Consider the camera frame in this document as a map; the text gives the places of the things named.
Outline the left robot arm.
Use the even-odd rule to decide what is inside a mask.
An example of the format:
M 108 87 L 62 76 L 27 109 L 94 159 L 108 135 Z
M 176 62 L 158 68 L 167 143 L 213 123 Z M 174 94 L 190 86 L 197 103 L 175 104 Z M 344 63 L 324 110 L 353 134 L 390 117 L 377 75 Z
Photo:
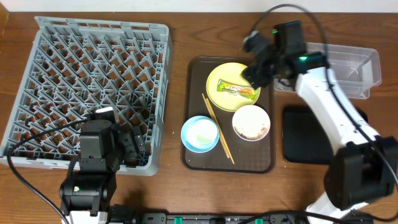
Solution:
M 125 205 L 111 205 L 116 173 L 139 158 L 146 145 L 140 128 L 124 130 L 116 110 L 106 107 L 87 115 L 81 127 L 80 155 L 70 161 L 60 186 L 61 211 L 67 223 L 140 223 Z

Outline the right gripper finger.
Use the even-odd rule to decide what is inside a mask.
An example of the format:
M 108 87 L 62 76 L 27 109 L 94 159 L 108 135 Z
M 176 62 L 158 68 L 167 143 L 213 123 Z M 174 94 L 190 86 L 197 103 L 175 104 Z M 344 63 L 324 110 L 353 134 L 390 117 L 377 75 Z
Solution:
M 254 89 L 257 90 L 258 88 L 266 88 L 273 82 L 272 78 L 260 78 L 254 82 Z
M 257 68 L 256 67 L 246 67 L 242 71 L 242 77 L 248 81 L 251 86 L 257 85 Z

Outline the green snack wrapper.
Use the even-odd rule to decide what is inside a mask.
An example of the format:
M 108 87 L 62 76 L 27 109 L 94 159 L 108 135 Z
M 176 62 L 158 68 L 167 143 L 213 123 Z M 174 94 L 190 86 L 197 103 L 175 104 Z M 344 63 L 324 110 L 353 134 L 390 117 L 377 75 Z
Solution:
M 250 86 L 240 86 L 240 85 L 235 85 L 229 82 L 226 82 L 224 80 L 219 80 L 217 87 L 216 87 L 217 92 L 224 92 L 224 93 L 229 93 L 234 96 L 242 96 L 243 98 L 247 98 L 250 100 L 254 100 L 259 92 L 255 89 L 253 89 Z

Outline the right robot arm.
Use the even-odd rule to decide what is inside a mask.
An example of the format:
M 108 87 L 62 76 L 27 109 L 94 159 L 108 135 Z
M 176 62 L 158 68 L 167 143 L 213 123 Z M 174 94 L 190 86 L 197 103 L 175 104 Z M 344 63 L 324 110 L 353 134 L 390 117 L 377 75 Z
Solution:
M 309 53 L 300 37 L 276 37 L 274 44 L 253 32 L 243 49 L 255 61 L 243 77 L 255 89 L 283 78 L 313 111 L 334 157 L 326 172 L 324 193 L 306 210 L 291 211 L 309 223 L 344 223 L 355 209 L 389 196 L 397 187 L 397 140 L 382 137 L 357 112 L 330 67 L 327 44 Z

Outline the light blue bowl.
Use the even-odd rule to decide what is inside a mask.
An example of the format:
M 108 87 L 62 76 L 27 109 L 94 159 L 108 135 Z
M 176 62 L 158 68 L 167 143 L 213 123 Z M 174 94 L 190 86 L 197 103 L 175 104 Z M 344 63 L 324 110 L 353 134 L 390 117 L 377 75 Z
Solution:
M 216 123 L 207 116 L 189 118 L 181 130 L 183 145 L 192 152 L 205 153 L 218 143 L 220 132 Z

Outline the small white cup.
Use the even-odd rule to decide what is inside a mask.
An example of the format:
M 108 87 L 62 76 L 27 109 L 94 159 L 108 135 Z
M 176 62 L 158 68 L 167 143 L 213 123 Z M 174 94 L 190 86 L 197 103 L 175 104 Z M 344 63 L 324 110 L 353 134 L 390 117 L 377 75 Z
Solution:
M 218 135 L 216 124 L 208 119 L 201 119 L 188 127 L 187 141 L 192 145 L 212 143 Z

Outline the yellow plate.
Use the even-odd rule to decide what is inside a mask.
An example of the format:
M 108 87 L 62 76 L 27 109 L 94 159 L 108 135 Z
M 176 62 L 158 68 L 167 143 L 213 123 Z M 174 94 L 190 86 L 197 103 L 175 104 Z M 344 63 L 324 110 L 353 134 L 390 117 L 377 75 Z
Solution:
M 258 88 L 259 94 L 254 100 L 243 98 L 242 96 L 234 96 L 229 93 L 217 92 L 216 87 L 219 80 L 240 85 L 251 86 L 251 84 L 242 77 L 242 71 L 247 66 L 242 63 L 228 62 L 223 63 L 214 68 L 206 81 L 206 93 L 210 101 L 219 109 L 229 112 L 235 112 L 242 106 L 253 105 L 259 98 L 261 89 Z

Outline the pile of rice waste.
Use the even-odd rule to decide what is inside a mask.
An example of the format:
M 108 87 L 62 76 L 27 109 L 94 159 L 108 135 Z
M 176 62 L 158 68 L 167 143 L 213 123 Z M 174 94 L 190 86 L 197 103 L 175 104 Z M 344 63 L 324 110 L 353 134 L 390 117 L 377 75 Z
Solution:
M 264 125 L 256 125 L 256 126 L 235 126 L 234 130 L 236 133 L 242 137 L 243 139 L 246 140 L 258 140 L 265 135 L 265 133 L 268 131 L 268 127 L 265 127 Z

